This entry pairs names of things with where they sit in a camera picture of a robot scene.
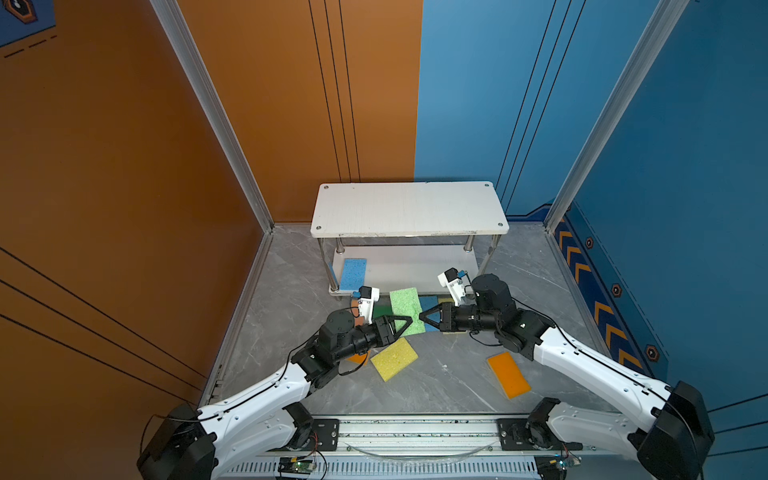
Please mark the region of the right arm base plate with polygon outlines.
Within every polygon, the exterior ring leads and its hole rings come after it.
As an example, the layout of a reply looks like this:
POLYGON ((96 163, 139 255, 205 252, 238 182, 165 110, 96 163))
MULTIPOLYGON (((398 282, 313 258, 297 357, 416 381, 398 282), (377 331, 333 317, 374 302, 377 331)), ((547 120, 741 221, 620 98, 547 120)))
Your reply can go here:
POLYGON ((522 418, 499 418, 496 420, 497 434, 503 451, 581 451, 580 442, 562 442, 551 429, 541 422, 530 422, 522 418))

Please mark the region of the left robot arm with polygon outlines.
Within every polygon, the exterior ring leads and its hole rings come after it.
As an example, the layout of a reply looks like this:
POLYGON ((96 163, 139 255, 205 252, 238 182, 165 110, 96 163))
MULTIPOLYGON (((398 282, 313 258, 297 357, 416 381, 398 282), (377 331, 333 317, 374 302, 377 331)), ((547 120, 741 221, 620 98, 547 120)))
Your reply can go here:
POLYGON ((253 456, 306 446, 313 417, 303 400, 339 376, 341 361, 395 343, 412 322, 384 315, 358 325, 349 309, 330 313, 274 374, 217 403, 182 404, 164 416, 138 456, 141 477, 218 479, 253 456))

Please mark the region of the light green sponge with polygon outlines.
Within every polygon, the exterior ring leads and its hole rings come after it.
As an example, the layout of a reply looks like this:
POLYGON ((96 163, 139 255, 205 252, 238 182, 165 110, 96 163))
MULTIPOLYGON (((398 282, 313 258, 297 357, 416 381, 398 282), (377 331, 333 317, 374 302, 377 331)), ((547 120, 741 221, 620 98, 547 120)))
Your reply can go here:
POLYGON ((412 323, 403 331, 402 336, 419 335, 426 332, 425 323, 419 318, 422 307, 416 288, 391 291, 389 294, 392 314, 408 317, 412 323))

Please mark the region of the pale yellow sponge row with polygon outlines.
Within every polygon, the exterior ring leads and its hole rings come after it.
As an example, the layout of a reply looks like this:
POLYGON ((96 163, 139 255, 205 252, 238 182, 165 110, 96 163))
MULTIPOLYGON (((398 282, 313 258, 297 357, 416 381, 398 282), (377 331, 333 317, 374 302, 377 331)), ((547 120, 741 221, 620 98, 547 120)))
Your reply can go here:
POLYGON ((442 333, 456 332, 456 306, 452 299, 442 298, 439 302, 439 326, 442 333))

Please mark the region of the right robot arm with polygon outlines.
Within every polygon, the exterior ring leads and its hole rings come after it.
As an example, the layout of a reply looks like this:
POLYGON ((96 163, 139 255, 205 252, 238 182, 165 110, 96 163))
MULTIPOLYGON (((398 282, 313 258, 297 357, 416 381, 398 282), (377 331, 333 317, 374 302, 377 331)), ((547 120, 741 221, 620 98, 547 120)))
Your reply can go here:
POLYGON ((545 397, 529 414, 526 440, 539 450, 594 446, 636 460, 655 479, 701 479, 715 441, 701 393, 625 367, 568 334, 550 316, 515 299, 494 274, 471 283, 445 272, 451 302, 420 313, 446 332, 490 331, 498 344, 555 370, 613 407, 585 410, 545 397))

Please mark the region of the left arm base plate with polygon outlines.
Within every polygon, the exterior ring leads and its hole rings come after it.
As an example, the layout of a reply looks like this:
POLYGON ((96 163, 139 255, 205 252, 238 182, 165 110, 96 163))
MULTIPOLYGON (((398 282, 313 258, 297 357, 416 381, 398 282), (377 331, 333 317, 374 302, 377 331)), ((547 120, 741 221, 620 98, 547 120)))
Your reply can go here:
POLYGON ((311 425, 297 429, 288 444, 283 447, 288 451, 333 452, 338 448, 340 420, 337 418, 316 418, 311 425))

